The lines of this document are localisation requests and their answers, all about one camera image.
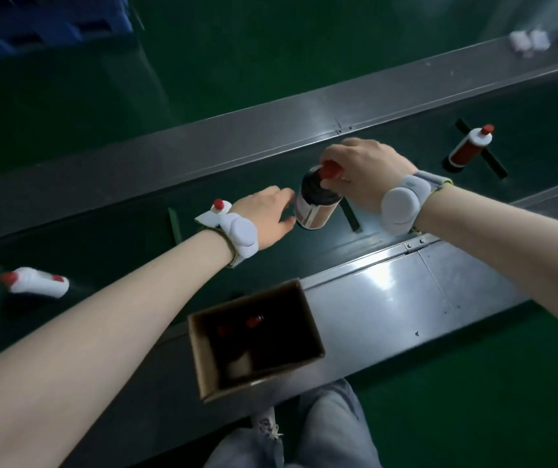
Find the person's right hand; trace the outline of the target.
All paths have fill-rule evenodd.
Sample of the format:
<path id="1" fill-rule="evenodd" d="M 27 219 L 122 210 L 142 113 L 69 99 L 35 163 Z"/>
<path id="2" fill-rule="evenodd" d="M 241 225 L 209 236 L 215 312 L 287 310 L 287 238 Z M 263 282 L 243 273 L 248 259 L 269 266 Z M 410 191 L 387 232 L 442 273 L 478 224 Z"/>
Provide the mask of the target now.
<path id="1" fill-rule="evenodd" d="M 357 207 L 373 214 L 381 212 L 381 201 L 389 190 L 399 185 L 404 176 L 418 171 L 412 162 L 392 147 L 361 138 L 347 138 L 327 147 L 320 163 L 327 161 L 339 164 L 343 168 L 342 176 L 365 176 L 365 205 Z M 322 180 L 321 186 L 337 193 L 335 180 Z"/>

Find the brown cardboard box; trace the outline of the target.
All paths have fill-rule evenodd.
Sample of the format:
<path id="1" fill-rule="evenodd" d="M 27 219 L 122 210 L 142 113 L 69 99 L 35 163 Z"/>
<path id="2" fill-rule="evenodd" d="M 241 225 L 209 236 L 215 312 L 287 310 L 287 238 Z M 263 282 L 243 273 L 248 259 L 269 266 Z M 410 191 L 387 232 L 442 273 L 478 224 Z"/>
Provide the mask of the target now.
<path id="1" fill-rule="evenodd" d="M 254 331 L 245 319 L 263 315 Z M 325 347 L 298 279 L 188 315 L 200 400 L 207 403 L 323 359 Z"/>

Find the metal conveyor machine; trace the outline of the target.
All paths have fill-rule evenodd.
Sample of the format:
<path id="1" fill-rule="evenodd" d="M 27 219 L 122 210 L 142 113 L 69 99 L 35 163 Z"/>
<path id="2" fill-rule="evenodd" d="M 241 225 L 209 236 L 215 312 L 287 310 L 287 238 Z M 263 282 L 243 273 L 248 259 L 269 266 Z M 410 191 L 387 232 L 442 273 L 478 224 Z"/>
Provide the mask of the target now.
<path id="1" fill-rule="evenodd" d="M 135 207 L 128 225 L 140 227 L 140 207 L 158 199 L 192 207 L 192 191 L 217 180 L 249 179 L 248 190 L 270 166 L 273 178 L 303 174 L 331 140 L 383 133 L 417 153 L 417 164 L 435 171 L 461 138 L 461 123 L 485 119 L 487 104 L 513 106 L 531 89 L 558 82 L 558 30 L 547 51 L 515 54 L 507 37 L 460 48 L 311 92 L 169 128 L 107 147 L 30 166 L 0 176 L 0 245 L 54 226 L 88 219 L 115 223 L 114 212 Z M 202 402 L 195 381 L 187 323 L 169 327 L 96 427 L 72 452 L 68 468 L 127 468 L 203 437 L 259 405 L 283 402 L 310 387 L 348 376 L 524 301 L 492 270 L 449 245 L 428 238 L 433 258 L 401 238 L 349 232 L 333 218 L 317 235 L 297 228 L 273 252 L 272 269 L 248 265 L 254 283 L 219 292 L 227 298 L 272 288 L 299 277 L 325 357 L 266 383 Z"/>

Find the blue plastic pallet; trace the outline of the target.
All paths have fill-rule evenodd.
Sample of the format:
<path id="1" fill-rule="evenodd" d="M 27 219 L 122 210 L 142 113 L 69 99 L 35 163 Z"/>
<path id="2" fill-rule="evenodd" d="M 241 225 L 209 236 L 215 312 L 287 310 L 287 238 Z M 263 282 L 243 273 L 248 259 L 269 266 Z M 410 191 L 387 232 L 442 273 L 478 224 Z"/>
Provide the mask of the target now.
<path id="1" fill-rule="evenodd" d="M 0 59 L 133 31 L 128 0 L 0 0 Z"/>

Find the white wrist tracker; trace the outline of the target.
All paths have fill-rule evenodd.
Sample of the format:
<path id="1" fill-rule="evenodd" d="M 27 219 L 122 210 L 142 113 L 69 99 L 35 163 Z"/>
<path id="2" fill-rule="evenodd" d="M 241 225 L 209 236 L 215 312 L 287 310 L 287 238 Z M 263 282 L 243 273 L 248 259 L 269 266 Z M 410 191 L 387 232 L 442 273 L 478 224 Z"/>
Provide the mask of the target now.
<path id="1" fill-rule="evenodd" d="M 419 233 L 415 222 L 426 200 L 452 180 L 424 171 L 404 176 L 381 201 L 381 227 L 390 235 Z"/>
<path id="2" fill-rule="evenodd" d="M 258 229 L 251 220 L 238 213 L 227 213 L 221 216 L 219 227 L 235 250 L 229 267 L 237 267 L 259 251 Z"/>

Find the person's left forearm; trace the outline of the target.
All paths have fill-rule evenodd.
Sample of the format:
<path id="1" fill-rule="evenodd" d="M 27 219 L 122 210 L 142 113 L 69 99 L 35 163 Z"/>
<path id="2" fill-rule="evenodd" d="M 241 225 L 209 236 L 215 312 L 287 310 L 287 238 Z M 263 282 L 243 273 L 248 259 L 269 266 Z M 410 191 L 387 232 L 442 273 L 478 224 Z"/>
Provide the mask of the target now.
<path id="1" fill-rule="evenodd" d="M 225 238 L 201 231 L 0 353 L 0 468 L 58 468 L 232 258 Z"/>

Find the person's left hand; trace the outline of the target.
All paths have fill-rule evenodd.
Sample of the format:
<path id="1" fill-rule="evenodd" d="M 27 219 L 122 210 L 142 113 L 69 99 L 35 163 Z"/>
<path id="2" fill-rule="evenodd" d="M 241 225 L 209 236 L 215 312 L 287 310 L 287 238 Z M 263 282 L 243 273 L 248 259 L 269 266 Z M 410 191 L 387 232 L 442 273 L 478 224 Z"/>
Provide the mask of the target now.
<path id="1" fill-rule="evenodd" d="M 284 211 L 294 202 L 295 192 L 291 188 L 267 187 L 252 195 L 239 199 L 231 209 L 251 220 L 258 229 L 259 250 L 265 250 L 281 239 L 273 238 L 273 225 L 283 218 Z"/>

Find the white left wrist tracker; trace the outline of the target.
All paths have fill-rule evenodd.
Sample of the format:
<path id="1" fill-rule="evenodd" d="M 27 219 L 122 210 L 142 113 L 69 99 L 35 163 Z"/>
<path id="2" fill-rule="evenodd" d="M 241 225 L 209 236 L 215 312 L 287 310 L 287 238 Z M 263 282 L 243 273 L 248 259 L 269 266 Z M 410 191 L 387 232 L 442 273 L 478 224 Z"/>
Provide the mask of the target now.
<path id="1" fill-rule="evenodd" d="M 219 227 L 235 250 L 229 267 L 237 267 L 259 251 L 258 229 L 251 220 L 238 213 L 227 213 L 221 216 Z"/>

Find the person's right forearm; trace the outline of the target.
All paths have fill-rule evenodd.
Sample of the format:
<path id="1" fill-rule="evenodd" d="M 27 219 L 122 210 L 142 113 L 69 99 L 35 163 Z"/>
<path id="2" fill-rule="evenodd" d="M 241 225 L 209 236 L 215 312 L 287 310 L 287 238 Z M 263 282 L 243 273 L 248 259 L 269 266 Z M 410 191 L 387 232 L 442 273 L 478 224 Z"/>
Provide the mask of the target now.
<path id="1" fill-rule="evenodd" d="M 558 220 L 445 185 L 415 225 L 492 267 L 558 319 Z"/>

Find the small white red-capped bottle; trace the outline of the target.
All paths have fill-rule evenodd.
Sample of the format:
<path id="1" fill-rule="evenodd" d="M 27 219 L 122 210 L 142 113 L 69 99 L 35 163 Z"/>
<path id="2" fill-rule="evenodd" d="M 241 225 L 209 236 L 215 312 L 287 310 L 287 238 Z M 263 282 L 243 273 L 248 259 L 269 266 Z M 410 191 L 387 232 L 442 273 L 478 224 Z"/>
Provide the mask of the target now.
<path id="1" fill-rule="evenodd" d="M 220 225 L 220 218 L 227 214 L 232 206 L 231 202 L 217 198 L 213 201 L 209 211 L 198 215 L 195 222 L 206 228 L 216 228 Z"/>

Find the grey trousers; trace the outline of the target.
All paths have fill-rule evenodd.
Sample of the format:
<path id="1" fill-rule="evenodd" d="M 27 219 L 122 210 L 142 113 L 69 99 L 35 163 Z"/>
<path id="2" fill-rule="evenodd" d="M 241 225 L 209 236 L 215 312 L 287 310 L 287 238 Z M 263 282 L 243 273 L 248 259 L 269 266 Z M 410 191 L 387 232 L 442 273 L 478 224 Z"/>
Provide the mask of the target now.
<path id="1" fill-rule="evenodd" d="M 204 468 L 382 468 L 361 403 L 346 379 L 302 393 L 295 458 L 286 463 L 270 408 L 251 417 L 213 449 Z"/>

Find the white right wrist tracker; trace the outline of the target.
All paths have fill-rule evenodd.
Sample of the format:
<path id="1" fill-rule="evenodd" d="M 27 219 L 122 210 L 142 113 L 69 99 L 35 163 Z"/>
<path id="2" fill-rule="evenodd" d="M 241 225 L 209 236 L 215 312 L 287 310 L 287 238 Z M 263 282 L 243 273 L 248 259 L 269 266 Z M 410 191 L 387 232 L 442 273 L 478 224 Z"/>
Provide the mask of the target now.
<path id="1" fill-rule="evenodd" d="M 381 227 L 390 235 L 419 233 L 415 222 L 426 200 L 452 180 L 424 171 L 404 176 L 381 201 Z"/>

